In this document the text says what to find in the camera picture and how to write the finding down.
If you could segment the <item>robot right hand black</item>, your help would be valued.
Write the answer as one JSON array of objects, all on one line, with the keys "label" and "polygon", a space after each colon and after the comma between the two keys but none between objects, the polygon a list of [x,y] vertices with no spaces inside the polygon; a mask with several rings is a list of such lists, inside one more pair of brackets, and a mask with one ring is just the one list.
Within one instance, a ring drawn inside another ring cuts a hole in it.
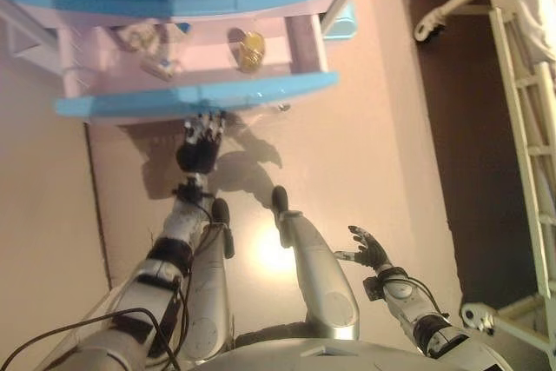
[{"label": "robot right hand black", "polygon": [[334,257],[336,259],[355,262],[362,266],[370,267],[374,271],[391,265],[387,252],[370,233],[355,225],[349,225],[348,230],[353,239],[358,243],[358,251],[335,251]]}]

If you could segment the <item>robot left hand black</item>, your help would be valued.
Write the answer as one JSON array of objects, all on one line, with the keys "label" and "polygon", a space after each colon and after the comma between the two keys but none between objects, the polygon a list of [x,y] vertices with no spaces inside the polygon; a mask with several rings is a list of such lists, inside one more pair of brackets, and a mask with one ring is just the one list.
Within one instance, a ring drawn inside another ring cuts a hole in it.
[{"label": "robot left hand black", "polygon": [[226,113],[188,116],[183,124],[183,142],[175,153],[181,171],[209,174],[215,166],[226,125]]}]

